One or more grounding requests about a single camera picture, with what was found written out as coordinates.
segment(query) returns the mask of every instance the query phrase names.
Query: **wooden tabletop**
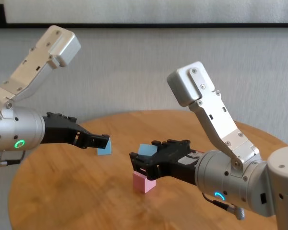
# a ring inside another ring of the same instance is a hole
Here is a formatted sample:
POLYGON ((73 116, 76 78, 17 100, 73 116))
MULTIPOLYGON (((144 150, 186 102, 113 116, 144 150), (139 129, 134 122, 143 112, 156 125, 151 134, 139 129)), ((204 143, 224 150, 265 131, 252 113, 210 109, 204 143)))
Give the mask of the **wooden tabletop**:
MULTIPOLYGON (((281 140, 237 123, 266 160, 286 146, 281 140)), ((14 230, 276 230, 275 217, 246 211, 246 219, 213 206, 196 186, 165 177, 147 194, 132 188, 130 152, 141 143, 191 141, 191 148, 215 149, 195 114, 145 111, 117 114, 83 124, 109 134, 112 155, 68 144, 41 145, 20 166, 9 194, 14 230)))

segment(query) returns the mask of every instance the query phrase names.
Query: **gray wall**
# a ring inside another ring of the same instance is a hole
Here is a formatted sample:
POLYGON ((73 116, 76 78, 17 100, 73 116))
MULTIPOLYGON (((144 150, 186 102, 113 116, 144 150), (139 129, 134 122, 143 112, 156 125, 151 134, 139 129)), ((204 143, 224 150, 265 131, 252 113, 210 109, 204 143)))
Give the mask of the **gray wall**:
MULTIPOLYGON (((0 30, 0 83, 44 31, 0 30)), ((82 44, 79 54, 20 104, 80 121, 123 111, 181 109, 166 77, 201 61, 234 119, 288 143, 288 29, 73 31, 82 44)), ((0 179, 0 229, 8 226, 6 197, 16 168, 0 170, 6 179, 0 179)))

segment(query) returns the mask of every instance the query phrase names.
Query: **screw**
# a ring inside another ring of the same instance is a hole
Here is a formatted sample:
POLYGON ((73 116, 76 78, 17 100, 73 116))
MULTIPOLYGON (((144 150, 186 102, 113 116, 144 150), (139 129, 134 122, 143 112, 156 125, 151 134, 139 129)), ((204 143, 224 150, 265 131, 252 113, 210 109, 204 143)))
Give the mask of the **screw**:
POLYGON ((5 108, 10 109, 12 107, 12 103, 7 103, 5 108))

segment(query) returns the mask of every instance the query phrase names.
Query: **status light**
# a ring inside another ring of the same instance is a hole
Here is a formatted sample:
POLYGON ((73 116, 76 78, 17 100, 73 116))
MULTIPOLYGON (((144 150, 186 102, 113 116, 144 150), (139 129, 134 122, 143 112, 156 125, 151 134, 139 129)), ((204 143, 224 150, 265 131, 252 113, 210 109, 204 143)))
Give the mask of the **status light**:
POLYGON ((19 140, 15 143, 14 147, 17 149, 17 148, 20 148, 22 146, 24 146, 24 140, 19 140))

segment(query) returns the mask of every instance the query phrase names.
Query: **cable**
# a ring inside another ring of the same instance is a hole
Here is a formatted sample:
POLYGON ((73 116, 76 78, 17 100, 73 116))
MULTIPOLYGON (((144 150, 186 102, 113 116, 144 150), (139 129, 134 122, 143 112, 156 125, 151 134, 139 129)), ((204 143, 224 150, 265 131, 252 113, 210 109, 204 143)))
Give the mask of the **cable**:
POLYGON ((215 206, 218 206, 218 207, 220 207, 220 208, 222 208, 222 209, 224 209, 224 210, 227 210, 227 209, 228 209, 229 205, 224 204, 224 203, 222 203, 222 202, 220 202, 220 201, 217 201, 217 200, 210 200, 210 199, 208 199, 208 198, 205 196, 204 193, 202 193, 202 194, 203 194, 203 197, 205 198, 205 200, 208 201, 208 202, 210 202, 211 204, 214 204, 215 206))
POLYGON ((203 197, 205 198, 206 201, 208 201, 208 202, 210 202, 211 204, 213 204, 213 201, 212 201, 212 200, 208 199, 208 198, 205 196, 204 193, 202 193, 202 194, 203 194, 203 197))

